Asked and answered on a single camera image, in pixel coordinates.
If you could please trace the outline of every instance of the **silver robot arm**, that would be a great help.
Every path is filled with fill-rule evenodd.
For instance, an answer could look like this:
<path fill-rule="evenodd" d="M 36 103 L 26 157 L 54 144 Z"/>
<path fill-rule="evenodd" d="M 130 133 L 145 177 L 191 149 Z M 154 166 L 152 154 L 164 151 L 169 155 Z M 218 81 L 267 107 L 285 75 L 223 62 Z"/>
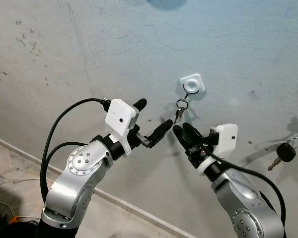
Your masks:
<path fill-rule="evenodd" d="M 212 128 L 203 137 L 190 124 L 174 126 L 173 132 L 199 174 L 207 176 L 221 206 L 226 210 L 238 238 L 283 238 L 281 219 L 264 201 L 260 191 L 238 170 L 219 163 L 199 146 L 207 145 L 215 155 L 226 158 L 234 149 L 237 125 Z"/>
<path fill-rule="evenodd" d="M 107 136 L 75 149 L 63 173 L 52 184 L 43 207 L 37 237 L 75 237 L 84 218 L 95 186 L 121 156 L 129 156 L 140 144 L 156 145 L 172 127 L 167 120 L 152 135 L 142 136 L 136 120 L 147 104 L 145 99 L 129 106 L 120 99 L 110 101 L 105 119 Z"/>

